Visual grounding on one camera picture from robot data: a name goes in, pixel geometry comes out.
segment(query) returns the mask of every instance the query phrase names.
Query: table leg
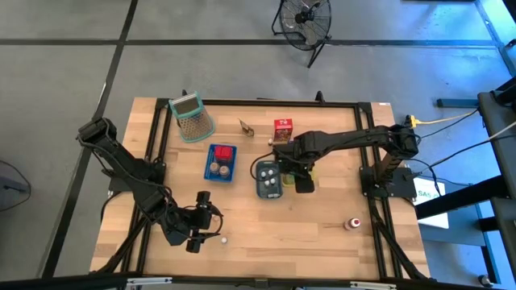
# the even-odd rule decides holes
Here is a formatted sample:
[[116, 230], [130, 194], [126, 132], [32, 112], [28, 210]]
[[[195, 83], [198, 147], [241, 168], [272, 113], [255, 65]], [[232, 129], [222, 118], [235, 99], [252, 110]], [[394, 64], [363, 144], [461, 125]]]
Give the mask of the table leg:
[[420, 205], [416, 205], [416, 213], [419, 219], [446, 213], [467, 205], [474, 205], [481, 201], [487, 201], [491, 197], [506, 197], [506, 183], [502, 176], [496, 176], [484, 180], [478, 184], [462, 188], [442, 197], [437, 197]]

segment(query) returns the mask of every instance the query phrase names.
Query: concrete floor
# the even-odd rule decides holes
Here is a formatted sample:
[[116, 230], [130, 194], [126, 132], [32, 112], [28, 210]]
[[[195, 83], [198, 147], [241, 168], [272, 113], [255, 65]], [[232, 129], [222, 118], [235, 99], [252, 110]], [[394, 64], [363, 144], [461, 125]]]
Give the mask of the concrete floor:
[[[140, 1], [129, 39], [271, 39], [277, 3]], [[514, 38], [516, 27], [501, 1], [482, 4], [500, 38]], [[117, 39], [129, 5], [129, 0], [3, 0], [0, 39]], [[491, 39], [470, 2], [333, 1], [332, 10], [334, 39]], [[0, 159], [17, 166], [33, 185], [32, 199], [0, 213], [0, 280], [38, 275], [80, 151], [77, 129], [95, 110], [113, 53], [114, 46], [0, 45]], [[304, 67], [308, 57], [290, 46], [126, 46], [105, 116], [121, 139], [133, 97], [175, 97], [182, 89], [196, 89], [207, 98], [311, 100], [322, 90], [331, 101], [391, 102], [398, 122], [406, 114], [431, 120], [467, 111], [437, 109], [436, 99], [475, 97], [510, 78], [494, 47], [332, 46], [311, 69]], [[424, 135], [438, 127], [416, 131]], [[431, 162], [485, 138], [476, 115], [425, 139], [418, 158]], [[499, 171], [491, 148], [483, 146], [440, 165], [436, 173], [474, 183]], [[57, 275], [88, 271], [107, 183], [92, 159]], [[476, 277], [485, 274], [477, 247], [425, 242], [425, 249], [437, 280], [478, 285]], [[497, 256], [502, 286], [514, 288], [503, 253]]]

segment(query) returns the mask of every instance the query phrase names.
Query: yellow cable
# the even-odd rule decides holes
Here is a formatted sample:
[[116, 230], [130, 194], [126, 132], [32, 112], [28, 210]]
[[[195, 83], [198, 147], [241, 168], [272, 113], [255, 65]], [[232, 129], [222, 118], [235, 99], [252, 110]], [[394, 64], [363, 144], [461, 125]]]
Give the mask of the yellow cable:
[[446, 122], [446, 121], [450, 121], [450, 120], [453, 120], [453, 119], [457, 119], [457, 118], [462, 118], [462, 117], [466, 117], [468, 115], [470, 115], [472, 112], [469, 112], [469, 113], [466, 113], [466, 114], [461, 114], [461, 115], [458, 115], [458, 116], [454, 116], [454, 117], [449, 117], [449, 118], [442, 118], [442, 119], [438, 119], [438, 120], [434, 120], [434, 121], [428, 121], [428, 122], [425, 122], [425, 121], [419, 121], [415, 118], [415, 116], [411, 115], [410, 116], [410, 124], [412, 125], [412, 128], [415, 128], [416, 125], [430, 125], [430, 124], [437, 124], [439, 122]]

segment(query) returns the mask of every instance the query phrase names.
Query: gray remote control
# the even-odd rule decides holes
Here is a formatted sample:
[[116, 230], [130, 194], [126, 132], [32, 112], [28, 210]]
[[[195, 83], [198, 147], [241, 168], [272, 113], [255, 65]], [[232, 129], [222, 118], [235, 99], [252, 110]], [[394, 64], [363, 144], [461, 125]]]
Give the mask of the gray remote control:
[[283, 195], [280, 169], [274, 161], [260, 161], [256, 164], [256, 193], [265, 199]]

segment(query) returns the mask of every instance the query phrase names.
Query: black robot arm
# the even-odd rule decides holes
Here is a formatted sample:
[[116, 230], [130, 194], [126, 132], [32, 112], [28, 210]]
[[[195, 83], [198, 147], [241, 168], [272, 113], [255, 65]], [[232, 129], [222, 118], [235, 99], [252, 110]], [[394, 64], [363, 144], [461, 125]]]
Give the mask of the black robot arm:
[[296, 190], [300, 193], [314, 191], [310, 172], [315, 161], [335, 150], [378, 146], [387, 151], [379, 164], [371, 168], [364, 182], [385, 188], [393, 180], [393, 171], [406, 159], [418, 154], [414, 132], [404, 126], [375, 126], [372, 129], [328, 134], [308, 131], [294, 137], [293, 142], [275, 145], [273, 152], [282, 173], [293, 174]]
[[181, 208], [172, 197], [169, 187], [159, 184], [152, 164], [136, 159], [116, 140], [116, 128], [107, 118], [88, 122], [77, 136], [79, 143], [100, 155], [131, 188], [135, 203], [149, 222], [158, 222], [171, 246], [181, 245], [188, 240], [186, 250], [198, 253], [201, 244], [218, 235], [200, 233], [208, 230], [212, 214], [222, 214], [210, 202], [210, 193], [203, 191], [197, 196], [195, 206]]

